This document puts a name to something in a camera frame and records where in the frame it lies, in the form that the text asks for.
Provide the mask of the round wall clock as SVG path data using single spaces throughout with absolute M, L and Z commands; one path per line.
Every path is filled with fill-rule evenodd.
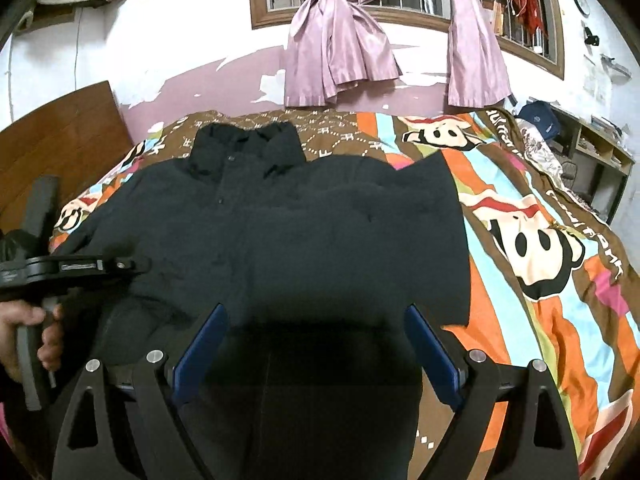
M 575 6 L 584 18 L 589 18 L 591 9 L 588 0 L 574 0 Z

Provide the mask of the pink curtain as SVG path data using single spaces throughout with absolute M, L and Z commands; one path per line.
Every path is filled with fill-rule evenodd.
M 364 6 L 373 0 L 305 0 L 285 51 L 284 105 L 324 107 L 361 84 L 395 80 L 386 33 Z
M 511 94 L 508 72 L 480 0 L 450 0 L 448 104 L 484 108 Z

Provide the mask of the wooden shelf unit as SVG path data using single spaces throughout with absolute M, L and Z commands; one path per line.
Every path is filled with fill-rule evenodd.
M 611 224 L 623 200 L 634 158 L 612 136 L 552 106 L 560 133 L 548 142 L 565 185 Z

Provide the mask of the wooden headboard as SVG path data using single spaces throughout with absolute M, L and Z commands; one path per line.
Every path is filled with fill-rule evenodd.
M 1 131 L 1 229 L 18 228 L 35 180 L 58 178 L 62 207 L 132 148 L 110 84 L 62 96 Z

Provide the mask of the colourful cartoon monkey bedspread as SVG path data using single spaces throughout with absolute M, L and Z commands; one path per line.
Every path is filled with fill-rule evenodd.
M 287 122 L 313 162 L 366 156 L 404 169 L 441 154 L 454 179 L 470 264 L 469 319 L 445 325 L 467 347 L 513 365 L 539 358 L 566 411 L 584 479 L 639 474 L 639 277 L 610 227 L 529 154 L 504 110 L 437 117 L 280 110 L 183 117 L 136 145 L 66 204 L 61 245 L 134 174 L 192 151 L 209 125 Z

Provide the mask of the left pink curtain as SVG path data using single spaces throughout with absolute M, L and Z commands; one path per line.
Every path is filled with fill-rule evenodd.
M 395 80 L 386 33 L 364 6 L 373 0 L 305 0 L 285 51 L 284 105 L 324 107 L 361 84 Z

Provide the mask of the large black jacket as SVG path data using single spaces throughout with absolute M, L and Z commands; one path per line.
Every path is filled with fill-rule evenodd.
M 405 310 L 469 319 L 468 244 L 442 155 L 399 170 L 311 162 L 287 122 L 201 128 L 188 157 L 137 171 L 60 253 L 150 263 L 70 300 L 63 370 L 136 362 L 227 310 L 179 412 L 217 479 L 405 478 L 422 394 Z

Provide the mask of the dark blue cap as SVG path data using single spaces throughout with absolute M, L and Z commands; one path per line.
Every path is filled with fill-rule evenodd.
M 552 107 L 544 101 L 525 104 L 516 117 L 535 126 L 545 141 L 553 140 L 562 131 L 559 119 L 555 116 Z

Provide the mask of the wooden framed barred window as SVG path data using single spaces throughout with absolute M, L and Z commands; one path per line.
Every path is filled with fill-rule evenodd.
M 250 0 L 252 27 L 288 24 L 305 0 Z M 564 37 L 558 0 L 538 0 L 544 34 L 531 35 L 518 22 L 510 0 L 480 0 L 501 50 L 564 77 Z M 416 26 L 446 32 L 450 22 L 450 0 L 373 0 L 367 11 L 383 23 Z

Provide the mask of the right pink curtain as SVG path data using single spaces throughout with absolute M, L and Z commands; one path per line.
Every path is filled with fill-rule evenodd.
M 448 104 L 484 108 L 511 94 L 508 72 L 480 0 L 450 0 Z

